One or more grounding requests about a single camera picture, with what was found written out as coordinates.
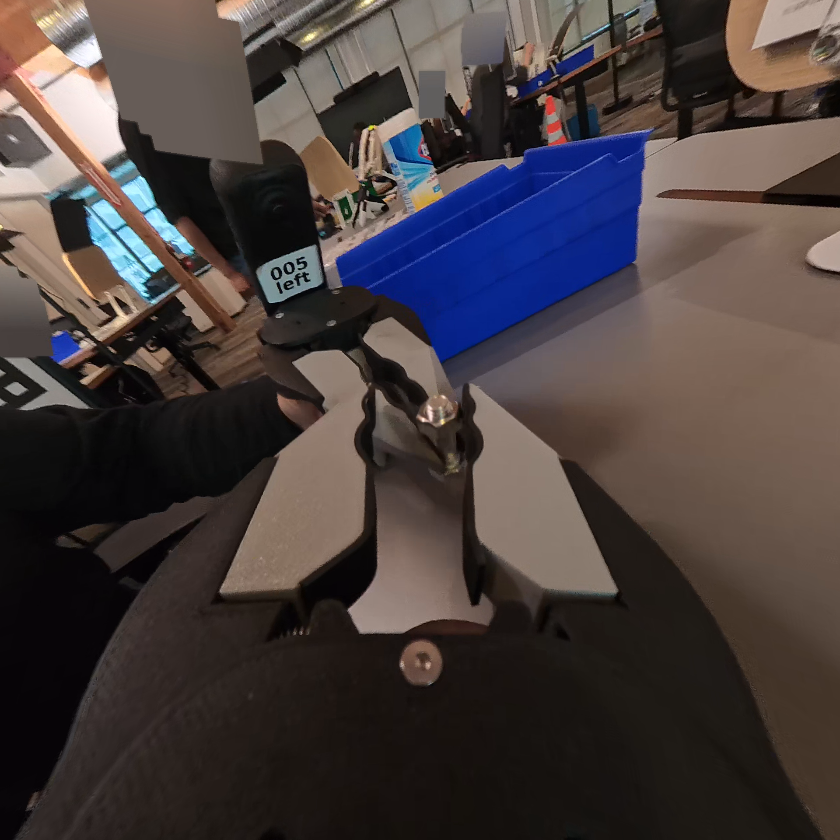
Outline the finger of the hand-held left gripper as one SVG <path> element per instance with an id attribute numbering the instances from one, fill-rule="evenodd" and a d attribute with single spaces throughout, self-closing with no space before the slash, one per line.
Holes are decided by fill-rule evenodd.
<path id="1" fill-rule="evenodd" d="M 395 316 L 374 321 L 360 337 L 364 368 L 393 403 L 424 403 L 434 396 L 454 401 L 455 390 L 422 326 Z"/>
<path id="2" fill-rule="evenodd" d="M 411 459 L 441 475 L 441 463 L 415 424 L 423 402 L 391 402 L 370 380 L 360 350 L 319 351 L 295 362 L 296 368 L 323 397 L 329 412 L 359 397 L 365 411 L 362 448 L 379 467 L 390 460 Z"/>

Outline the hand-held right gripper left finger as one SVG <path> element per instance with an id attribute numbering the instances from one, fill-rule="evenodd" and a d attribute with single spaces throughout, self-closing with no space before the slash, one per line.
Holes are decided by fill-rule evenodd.
<path id="1" fill-rule="evenodd" d="M 219 597 L 310 615 L 351 607 L 376 573 L 375 395 L 351 389 L 276 458 Z"/>

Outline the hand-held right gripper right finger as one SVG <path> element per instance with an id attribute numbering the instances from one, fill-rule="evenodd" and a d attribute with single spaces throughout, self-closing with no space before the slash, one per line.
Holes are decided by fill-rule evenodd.
<path id="1" fill-rule="evenodd" d="M 462 391 L 463 574 L 472 605 L 524 605 L 536 624 L 618 586 L 561 457 L 477 385 Z"/>

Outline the silver hex bolt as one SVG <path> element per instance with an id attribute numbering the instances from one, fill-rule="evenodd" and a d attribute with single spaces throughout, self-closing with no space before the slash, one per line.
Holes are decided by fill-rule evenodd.
<path id="1" fill-rule="evenodd" d="M 441 466 L 447 457 L 461 458 L 459 447 L 460 407 L 443 394 L 430 396 L 418 409 L 416 427 L 426 438 Z"/>

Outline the blue plastic bin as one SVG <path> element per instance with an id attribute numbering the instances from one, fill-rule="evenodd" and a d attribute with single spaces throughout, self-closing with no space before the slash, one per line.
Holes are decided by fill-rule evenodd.
<path id="1" fill-rule="evenodd" d="M 528 150 L 336 258 L 447 361 L 634 263 L 648 131 Z"/>

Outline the person's left hand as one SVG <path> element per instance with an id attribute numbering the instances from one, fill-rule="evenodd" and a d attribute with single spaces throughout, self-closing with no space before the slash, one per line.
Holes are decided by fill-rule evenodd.
<path id="1" fill-rule="evenodd" d="M 282 394 L 278 394 L 276 399 L 284 417 L 302 432 L 323 417 L 322 409 L 310 402 L 291 399 Z"/>

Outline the tan wooden board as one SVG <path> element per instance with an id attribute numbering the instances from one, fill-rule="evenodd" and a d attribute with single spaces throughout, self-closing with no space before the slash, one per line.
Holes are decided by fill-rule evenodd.
<path id="1" fill-rule="evenodd" d="M 356 174 L 325 136 L 315 137 L 299 156 L 316 194 L 331 200 L 344 191 L 351 194 L 359 191 Z"/>

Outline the disinfecting wipes canister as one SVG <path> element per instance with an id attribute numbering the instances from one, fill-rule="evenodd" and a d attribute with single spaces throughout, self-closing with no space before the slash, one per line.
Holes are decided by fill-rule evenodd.
<path id="1" fill-rule="evenodd" d="M 377 136 L 408 213 L 444 197 L 417 113 L 407 108 L 380 124 Z"/>

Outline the person's dark clothing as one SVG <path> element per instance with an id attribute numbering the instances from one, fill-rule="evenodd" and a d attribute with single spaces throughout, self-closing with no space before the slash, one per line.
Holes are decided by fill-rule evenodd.
<path id="1" fill-rule="evenodd" d="M 2 514 L 1 538 L 1 838 L 14 838 L 135 593 L 28 521 Z"/>

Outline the black white marker card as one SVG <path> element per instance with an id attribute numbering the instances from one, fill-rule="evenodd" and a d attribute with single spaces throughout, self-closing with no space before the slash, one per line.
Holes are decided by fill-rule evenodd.
<path id="1" fill-rule="evenodd" d="M 1 357 L 1 406 L 31 411 L 85 403 L 33 360 Z"/>

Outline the black office chair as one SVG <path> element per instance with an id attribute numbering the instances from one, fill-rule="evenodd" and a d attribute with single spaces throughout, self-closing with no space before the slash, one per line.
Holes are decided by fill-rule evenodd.
<path id="1" fill-rule="evenodd" d="M 729 1 L 657 1 L 665 63 L 660 91 L 663 110 L 677 115 L 677 140 L 690 137 L 697 109 L 721 102 L 734 114 L 742 84 L 728 57 Z"/>

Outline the wooden book stand white base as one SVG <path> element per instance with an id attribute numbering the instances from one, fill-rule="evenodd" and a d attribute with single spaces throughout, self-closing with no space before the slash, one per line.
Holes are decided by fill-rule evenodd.
<path id="1" fill-rule="evenodd" d="M 731 1 L 726 42 L 731 68 L 748 88 L 771 94 L 838 82 L 838 24 L 752 49 L 766 1 Z"/>

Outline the printed instruction sheet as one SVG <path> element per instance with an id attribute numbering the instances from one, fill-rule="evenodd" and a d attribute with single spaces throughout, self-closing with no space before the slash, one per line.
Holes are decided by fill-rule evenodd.
<path id="1" fill-rule="evenodd" d="M 838 1 L 768 1 L 759 19 L 752 49 L 777 46 L 837 25 Z"/>

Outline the wooden post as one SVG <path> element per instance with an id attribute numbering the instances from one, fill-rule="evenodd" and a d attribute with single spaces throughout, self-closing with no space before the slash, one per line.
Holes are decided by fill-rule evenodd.
<path id="1" fill-rule="evenodd" d="M 56 143 L 59 150 L 75 165 L 79 173 L 108 201 L 126 225 L 149 247 L 173 280 L 209 317 L 213 325 L 225 333 L 231 333 L 235 322 L 228 313 L 194 277 L 194 274 L 186 270 L 173 256 L 163 238 L 125 195 L 102 163 L 63 122 L 58 112 L 29 79 L 26 71 L 4 52 L 1 54 L 1 85 Z"/>

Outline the black wall screen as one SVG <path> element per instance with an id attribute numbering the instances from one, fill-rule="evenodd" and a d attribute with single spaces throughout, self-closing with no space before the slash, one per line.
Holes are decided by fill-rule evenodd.
<path id="1" fill-rule="evenodd" d="M 412 107 L 402 69 L 370 74 L 341 91 L 333 104 L 318 113 L 324 136 L 347 157 L 357 123 L 378 125 Z"/>

